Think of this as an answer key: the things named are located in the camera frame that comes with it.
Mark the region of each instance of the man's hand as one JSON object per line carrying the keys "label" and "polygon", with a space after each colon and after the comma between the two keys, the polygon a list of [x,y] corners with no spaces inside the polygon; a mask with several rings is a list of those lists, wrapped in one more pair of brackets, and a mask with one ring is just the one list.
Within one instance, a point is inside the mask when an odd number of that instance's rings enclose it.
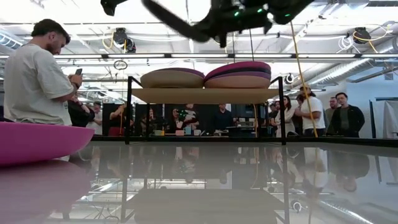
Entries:
{"label": "man's hand", "polygon": [[69,80],[72,84],[75,84],[77,88],[80,88],[83,82],[81,75],[69,75]]}

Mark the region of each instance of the wall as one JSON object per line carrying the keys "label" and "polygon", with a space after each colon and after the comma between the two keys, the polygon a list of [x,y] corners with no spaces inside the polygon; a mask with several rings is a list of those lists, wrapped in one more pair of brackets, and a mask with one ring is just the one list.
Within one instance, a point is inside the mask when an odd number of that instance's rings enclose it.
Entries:
{"label": "wall", "polygon": [[386,81],[384,76],[380,76],[360,83],[346,84],[348,103],[359,107],[365,116],[365,125],[359,132],[361,138],[372,138],[369,100],[375,101],[380,97],[398,97],[398,76],[394,78],[395,80]]}

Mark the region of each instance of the beard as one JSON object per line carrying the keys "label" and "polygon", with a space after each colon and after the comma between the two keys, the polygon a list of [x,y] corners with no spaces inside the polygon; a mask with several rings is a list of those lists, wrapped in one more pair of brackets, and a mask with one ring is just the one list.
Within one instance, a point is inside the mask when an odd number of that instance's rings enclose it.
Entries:
{"label": "beard", "polygon": [[51,44],[47,44],[45,49],[48,50],[52,55],[54,55],[54,47]]}

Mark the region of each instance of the white curtain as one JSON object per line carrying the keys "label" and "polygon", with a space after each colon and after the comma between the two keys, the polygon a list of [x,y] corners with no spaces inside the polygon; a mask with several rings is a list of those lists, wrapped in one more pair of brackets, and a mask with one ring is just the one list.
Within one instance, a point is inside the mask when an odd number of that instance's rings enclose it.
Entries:
{"label": "white curtain", "polygon": [[397,138],[398,101],[373,102],[374,124],[377,138]]}

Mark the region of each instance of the dark hair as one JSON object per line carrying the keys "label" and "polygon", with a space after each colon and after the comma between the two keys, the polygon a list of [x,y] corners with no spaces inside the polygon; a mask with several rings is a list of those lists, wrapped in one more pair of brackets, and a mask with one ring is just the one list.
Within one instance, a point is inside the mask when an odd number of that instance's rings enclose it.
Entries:
{"label": "dark hair", "polygon": [[347,96],[347,94],[345,94],[345,93],[343,93],[343,92],[341,92],[341,93],[337,93],[336,94],[336,98],[337,98],[337,96],[339,96],[339,95],[344,95],[347,99],[348,99],[348,96]]}
{"label": "dark hair", "polygon": [[292,103],[290,102],[290,98],[287,95],[285,95],[284,98],[287,99],[287,105],[286,105],[287,110],[290,110],[292,108]]}
{"label": "dark hair", "polygon": [[31,36],[44,36],[49,32],[62,34],[66,38],[67,44],[69,44],[70,36],[68,35],[68,33],[65,31],[65,29],[62,28],[62,26],[58,22],[55,22],[52,19],[43,19],[42,21],[36,23],[31,33]]}
{"label": "dark hair", "polygon": [[297,95],[296,100],[299,100],[301,102],[304,102],[305,98],[303,95]]}

